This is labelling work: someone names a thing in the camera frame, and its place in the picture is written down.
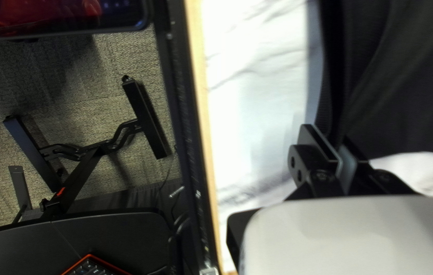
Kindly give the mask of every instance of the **white cloth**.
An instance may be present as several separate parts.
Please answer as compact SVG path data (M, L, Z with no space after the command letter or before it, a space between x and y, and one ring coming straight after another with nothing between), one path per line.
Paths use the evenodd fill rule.
M402 153L372 159L371 165L396 174L415 191L433 196L433 153Z
M310 67L305 0L203 0L208 103L224 269L230 214L282 201L295 184L288 147L305 122ZM316 42L315 55L320 57Z

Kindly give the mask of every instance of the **keyboard keys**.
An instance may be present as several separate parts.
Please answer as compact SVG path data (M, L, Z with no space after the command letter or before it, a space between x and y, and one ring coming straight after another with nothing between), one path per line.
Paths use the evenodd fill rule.
M74 266L67 275L118 275L105 269L108 267L98 263L96 260L86 259Z
M91 270L87 275L101 275L104 272L105 271L103 269L95 268L95 269Z
M82 266L76 268L76 275L85 275L89 270L84 269Z
M84 269L86 269L86 270L91 270L91 269L95 268L96 266L95 266L93 263L91 263L90 261L86 261L86 262L82 265L82 267L83 267Z

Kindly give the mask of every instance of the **white surface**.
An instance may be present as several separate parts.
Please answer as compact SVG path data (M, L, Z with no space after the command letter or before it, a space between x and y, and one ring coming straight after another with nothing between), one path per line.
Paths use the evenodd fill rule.
M433 196L433 153L403 153L372 159L371 165L396 174L415 191Z
M280 202L295 188L286 156L305 122L310 55L306 12L304 0L203 0L226 271L235 270L225 244L227 217ZM320 66L314 68L319 75Z
M258 211L241 275L431 275L433 198L288 201Z

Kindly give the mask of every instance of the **black metal frame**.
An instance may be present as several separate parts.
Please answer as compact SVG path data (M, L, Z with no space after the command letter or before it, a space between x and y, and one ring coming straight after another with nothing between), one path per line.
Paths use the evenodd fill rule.
M122 86L137 115L137 119L120 124L113 138L109 140L100 141L85 147L53 144L39 148L19 116L8 116L3 122L33 167L44 179L50 190L55 193L50 200L43 199L40 203L41 210L44 212L43 218L67 213L101 157L122 148L130 135L144 132L157 159L162 159L171 153L162 127L143 86L128 76L124 76L122 81ZM61 173L55 171L49 163L50 160L59 157L79 162L78 166L67 176L65 181L62 181ZM13 184L20 204L20 212L14 222L18 222L23 211L27 210L27 208L31 209L31 204L29 204L30 197L28 196L24 178L21 181L21 178L13 173L13 171L18 170L18 167L21 166L10 167Z
M152 8L172 127L177 150L180 152L178 157L187 194L185 198L189 206L192 242L187 240L185 245L193 247L194 250L189 252L188 249L185 254L195 258L197 269L192 270L193 274L212 268L219 270L203 162L185 5L183 1L153 0Z

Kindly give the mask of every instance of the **wooden edge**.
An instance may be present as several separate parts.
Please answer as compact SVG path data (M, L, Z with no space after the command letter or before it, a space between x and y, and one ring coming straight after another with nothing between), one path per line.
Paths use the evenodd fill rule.
M210 135L210 116L208 113L208 84L206 82L206 56L204 51L203 22L201 19L201 0L185 0L186 20L188 24L189 47L193 76L195 81L196 103L198 109L203 159L205 162L208 196L210 198L215 247L220 266L224 272L220 247L220 222L218 212L217 190L213 172L213 154Z

